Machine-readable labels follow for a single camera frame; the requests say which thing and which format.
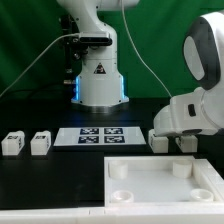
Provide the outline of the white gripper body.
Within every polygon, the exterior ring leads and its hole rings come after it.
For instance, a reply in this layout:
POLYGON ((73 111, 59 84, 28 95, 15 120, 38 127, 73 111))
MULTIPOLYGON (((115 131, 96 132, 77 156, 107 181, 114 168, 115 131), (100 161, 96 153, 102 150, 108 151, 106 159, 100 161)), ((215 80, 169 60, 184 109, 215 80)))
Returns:
POLYGON ((209 103, 206 91, 174 96, 153 121, 155 135, 215 135, 224 130, 224 103, 209 103))

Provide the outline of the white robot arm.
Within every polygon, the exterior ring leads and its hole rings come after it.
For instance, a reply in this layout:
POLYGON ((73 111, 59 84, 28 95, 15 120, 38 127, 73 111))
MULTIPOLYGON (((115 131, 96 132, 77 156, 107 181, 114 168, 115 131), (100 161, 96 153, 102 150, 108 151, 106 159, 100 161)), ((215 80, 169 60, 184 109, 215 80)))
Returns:
MULTIPOLYGON (((56 0, 75 20, 71 34, 80 47, 82 70, 76 78, 75 104, 112 108, 126 103, 117 69, 117 34, 99 20, 99 11, 124 10, 140 0, 56 0)), ((224 10, 198 17, 183 44, 185 63, 199 83, 174 96, 153 121, 157 136, 214 135, 224 130, 224 10)))

